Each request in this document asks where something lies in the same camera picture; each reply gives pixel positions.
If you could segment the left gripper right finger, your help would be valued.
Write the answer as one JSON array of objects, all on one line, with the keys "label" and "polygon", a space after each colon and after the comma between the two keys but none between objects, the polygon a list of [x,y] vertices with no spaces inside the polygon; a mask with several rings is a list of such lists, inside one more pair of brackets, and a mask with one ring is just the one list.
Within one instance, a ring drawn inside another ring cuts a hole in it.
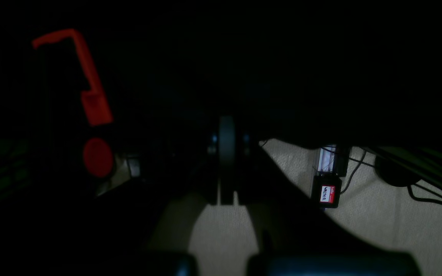
[{"label": "left gripper right finger", "polygon": [[250,203],[249,177],[251,176],[251,161],[253,147],[256,145],[248,120],[242,115],[234,117],[235,129],[235,168],[233,190],[237,195],[239,205]]}]

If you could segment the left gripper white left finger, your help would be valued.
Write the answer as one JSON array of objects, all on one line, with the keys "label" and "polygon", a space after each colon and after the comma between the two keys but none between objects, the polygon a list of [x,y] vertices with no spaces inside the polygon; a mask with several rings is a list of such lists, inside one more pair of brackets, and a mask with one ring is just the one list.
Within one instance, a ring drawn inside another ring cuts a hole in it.
[{"label": "left gripper white left finger", "polygon": [[231,205],[234,202],[234,119],[221,116],[208,130],[206,199],[210,205]]}]

